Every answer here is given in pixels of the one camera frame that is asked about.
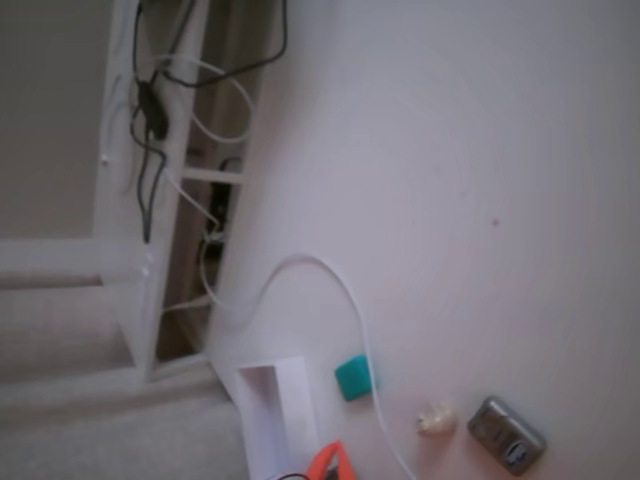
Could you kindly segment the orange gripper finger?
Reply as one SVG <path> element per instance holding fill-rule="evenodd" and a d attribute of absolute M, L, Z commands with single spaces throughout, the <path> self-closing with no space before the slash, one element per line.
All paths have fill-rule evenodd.
<path fill-rule="evenodd" d="M 346 478 L 346 452 L 341 441 L 323 447 L 311 460 L 305 475 L 308 479 Z"/>
<path fill-rule="evenodd" d="M 339 480 L 357 480 L 357 475 L 342 443 L 339 444 Z"/>

